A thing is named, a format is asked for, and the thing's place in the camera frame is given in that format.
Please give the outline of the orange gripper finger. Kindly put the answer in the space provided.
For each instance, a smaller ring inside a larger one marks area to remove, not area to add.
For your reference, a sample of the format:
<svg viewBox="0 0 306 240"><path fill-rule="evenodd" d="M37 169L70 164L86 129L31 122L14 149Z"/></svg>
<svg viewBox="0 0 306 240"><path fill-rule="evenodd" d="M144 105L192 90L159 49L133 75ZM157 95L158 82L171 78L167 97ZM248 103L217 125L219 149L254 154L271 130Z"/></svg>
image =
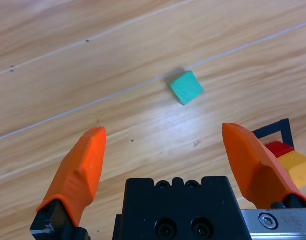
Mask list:
<svg viewBox="0 0 306 240"><path fill-rule="evenodd" d="M97 194L106 143L106 129L94 127L62 160L30 227L36 240L91 238L80 222L85 208Z"/></svg>
<svg viewBox="0 0 306 240"><path fill-rule="evenodd" d="M257 209L269 209L274 203L306 207L306 196L252 131L236 123L224 123L222 138L239 189Z"/></svg>

